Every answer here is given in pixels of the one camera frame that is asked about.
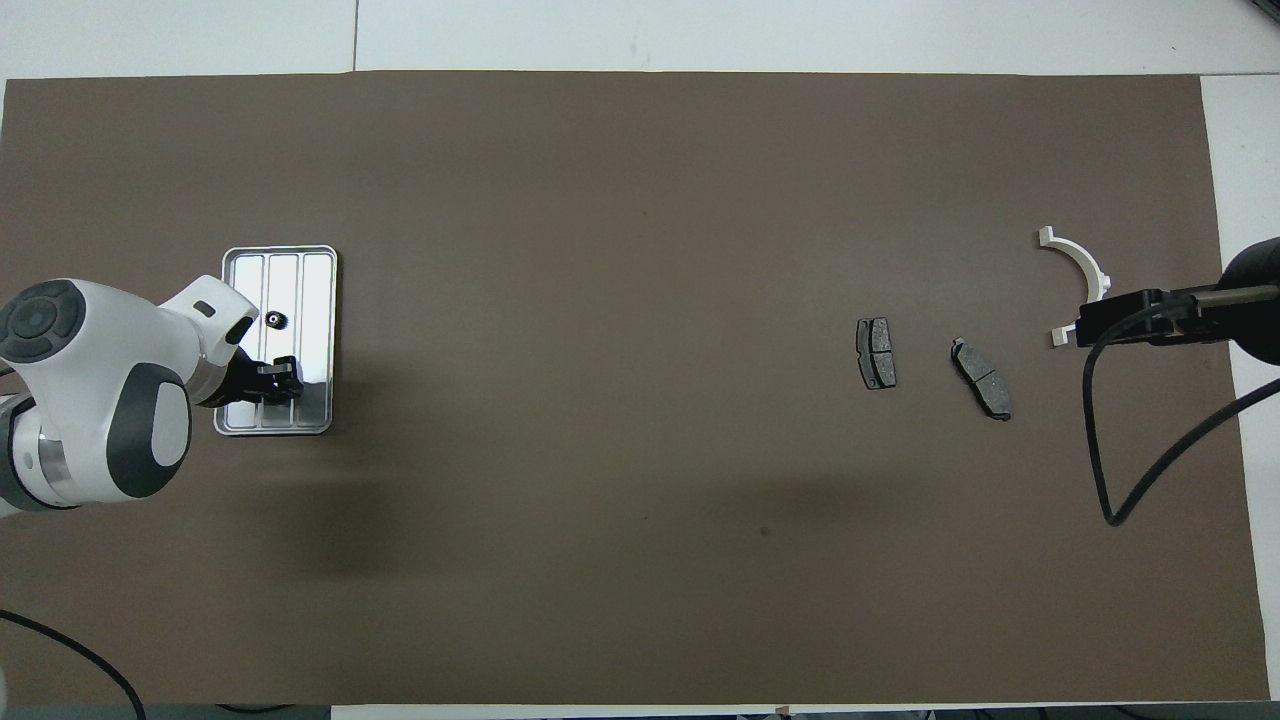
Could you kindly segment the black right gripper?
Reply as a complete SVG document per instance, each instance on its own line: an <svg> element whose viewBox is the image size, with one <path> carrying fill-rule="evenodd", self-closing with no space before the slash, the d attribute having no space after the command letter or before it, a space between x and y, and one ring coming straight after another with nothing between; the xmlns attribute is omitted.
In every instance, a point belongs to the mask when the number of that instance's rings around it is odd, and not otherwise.
<svg viewBox="0 0 1280 720"><path fill-rule="evenodd" d="M1148 343L1164 337L1164 320L1124 325L1123 319L1164 301L1194 299L1196 306L1174 316L1175 345L1233 342L1253 359L1277 365L1279 354L1279 238L1245 247L1213 284L1179 290L1138 290L1080 306L1076 347L1092 348L1115 325L1123 325L1108 345Z"/></svg>

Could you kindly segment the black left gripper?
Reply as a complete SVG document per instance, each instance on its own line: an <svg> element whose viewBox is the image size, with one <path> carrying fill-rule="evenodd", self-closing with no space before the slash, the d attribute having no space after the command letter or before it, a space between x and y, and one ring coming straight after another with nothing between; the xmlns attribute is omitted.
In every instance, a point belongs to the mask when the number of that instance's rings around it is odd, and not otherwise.
<svg viewBox="0 0 1280 720"><path fill-rule="evenodd" d="M270 363L253 360L244 350L236 350L215 389L201 400L202 407L223 407L233 402L288 404L297 400L305 384L297 375L297 357L285 355Z"/></svg>

